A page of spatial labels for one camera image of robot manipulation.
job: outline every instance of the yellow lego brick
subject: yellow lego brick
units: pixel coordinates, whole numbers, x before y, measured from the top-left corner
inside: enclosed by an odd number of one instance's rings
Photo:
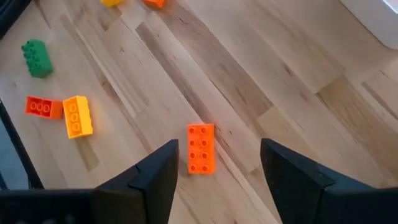
[[[115,6],[115,5],[123,2],[123,0],[101,0],[101,2],[105,6],[112,7],[112,6]]]
[[[74,96],[62,102],[69,139],[93,134],[90,109],[85,96]]]

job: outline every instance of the lego brick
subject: lego brick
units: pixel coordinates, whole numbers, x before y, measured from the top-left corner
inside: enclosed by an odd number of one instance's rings
[[[26,99],[25,114],[36,115],[47,119],[61,119],[62,102],[28,96]]]
[[[28,40],[21,49],[32,77],[45,78],[53,71],[49,55],[42,41]]]
[[[87,98],[74,96],[62,103],[69,139],[93,134]]]
[[[142,0],[142,2],[153,9],[162,9],[165,4],[165,0]]]
[[[104,4],[105,6],[108,7],[113,7],[121,2],[123,2],[123,0],[101,0],[102,4]]]
[[[216,170],[214,124],[190,124],[188,136],[188,173],[213,174]]]

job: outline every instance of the wood grain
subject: wood grain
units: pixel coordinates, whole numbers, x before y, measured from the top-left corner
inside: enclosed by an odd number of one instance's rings
[[[20,47],[46,43],[31,78]],[[170,223],[281,223],[259,157],[271,138],[375,187],[398,185],[398,53],[339,1],[35,0],[0,42],[0,99],[46,188],[95,187],[180,143]],[[94,135],[24,114],[85,95]],[[216,172],[187,174],[186,125],[214,123]]]

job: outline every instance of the green lego brick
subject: green lego brick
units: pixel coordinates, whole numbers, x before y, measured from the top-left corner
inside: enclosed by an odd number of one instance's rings
[[[28,40],[22,47],[30,75],[45,78],[53,71],[49,54],[41,40]]]

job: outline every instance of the orange lego brick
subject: orange lego brick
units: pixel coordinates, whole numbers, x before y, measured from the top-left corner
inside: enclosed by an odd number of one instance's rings
[[[26,98],[25,114],[36,115],[47,119],[62,118],[62,102],[59,100],[48,100],[36,96]]]
[[[93,134],[87,98],[74,96],[62,103],[69,139]]]
[[[213,174],[216,170],[214,124],[188,125],[188,173]]]
[[[142,0],[147,6],[154,9],[162,9],[165,3],[165,0]]]

